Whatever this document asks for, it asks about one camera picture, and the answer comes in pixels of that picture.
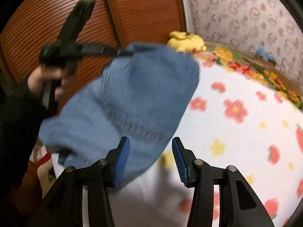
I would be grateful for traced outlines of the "person's left hand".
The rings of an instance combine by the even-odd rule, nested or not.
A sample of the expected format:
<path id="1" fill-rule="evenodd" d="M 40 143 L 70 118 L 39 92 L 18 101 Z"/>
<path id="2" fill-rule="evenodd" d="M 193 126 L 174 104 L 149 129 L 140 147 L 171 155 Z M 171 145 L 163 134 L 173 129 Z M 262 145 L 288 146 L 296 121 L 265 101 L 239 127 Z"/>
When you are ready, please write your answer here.
<path id="1" fill-rule="evenodd" d="M 67 98 L 72 89 L 73 83 L 76 79 L 76 73 L 76 71 L 72 74 L 61 68 L 39 65 L 28 77 L 28 88 L 31 93 L 36 96 L 40 96 L 45 82 L 60 80 L 61 85 L 56 88 L 54 95 L 56 101 L 62 102 Z"/>

